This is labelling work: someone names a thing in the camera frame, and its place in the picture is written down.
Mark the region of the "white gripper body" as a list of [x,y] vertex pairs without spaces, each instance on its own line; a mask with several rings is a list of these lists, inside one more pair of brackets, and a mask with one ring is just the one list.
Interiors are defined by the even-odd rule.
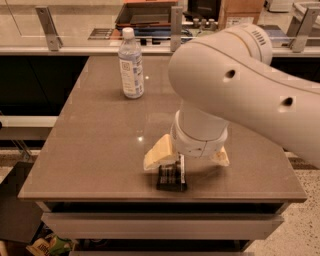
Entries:
[[204,112],[179,110],[170,132],[173,148],[185,156],[212,156],[223,148],[228,125],[228,121]]

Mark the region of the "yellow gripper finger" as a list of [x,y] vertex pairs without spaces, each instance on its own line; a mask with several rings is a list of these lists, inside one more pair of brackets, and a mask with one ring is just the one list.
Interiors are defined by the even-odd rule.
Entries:
[[216,165],[226,167],[230,164],[225,147],[222,147],[219,151],[215,152],[210,159]]
[[165,134],[146,153],[143,160],[145,171],[157,169],[161,165],[173,164],[178,160],[178,154],[173,148],[171,136]]

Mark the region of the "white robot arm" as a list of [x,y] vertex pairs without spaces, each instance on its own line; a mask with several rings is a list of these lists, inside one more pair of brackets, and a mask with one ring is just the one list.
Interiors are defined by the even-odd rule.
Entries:
[[319,85],[272,68],[271,60],[272,43],[253,24],[180,46],[170,59],[168,76],[182,105],[171,132],[149,150],[143,167],[172,164],[181,155],[225,159],[230,122],[319,167]]

